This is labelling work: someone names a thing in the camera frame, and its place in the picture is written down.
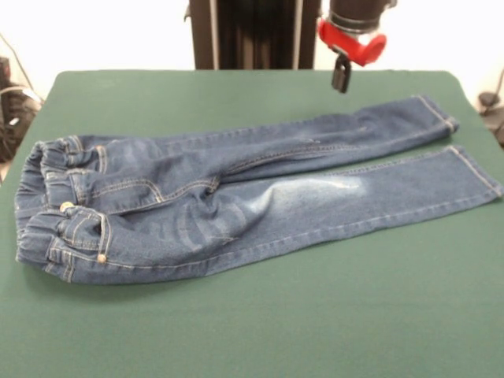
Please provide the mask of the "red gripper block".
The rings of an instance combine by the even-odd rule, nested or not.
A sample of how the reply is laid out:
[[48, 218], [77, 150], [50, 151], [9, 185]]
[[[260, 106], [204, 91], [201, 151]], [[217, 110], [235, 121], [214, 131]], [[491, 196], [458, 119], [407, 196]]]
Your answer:
[[364, 67], [376, 62], [387, 45], [384, 34], [372, 32], [355, 35], [336, 27], [329, 20], [320, 20], [317, 26], [320, 40], [339, 54], [332, 73], [332, 88], [347, 93], [352, 73], [351, 62]]

